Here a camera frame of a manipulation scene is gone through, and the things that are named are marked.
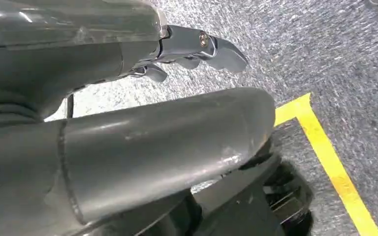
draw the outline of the yellow line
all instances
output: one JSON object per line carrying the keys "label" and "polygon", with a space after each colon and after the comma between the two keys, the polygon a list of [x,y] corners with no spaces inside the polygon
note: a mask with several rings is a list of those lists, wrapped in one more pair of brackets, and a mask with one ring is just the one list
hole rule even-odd
{"label": "yellow line", "polygon": [[378,227],[313,112],[310,105],[310,97],[311,94],[308,93],[277,108],[275,126],[295,117],[298,118],[316,156],[343,201],[359,233],[363,236],[378,236]]}

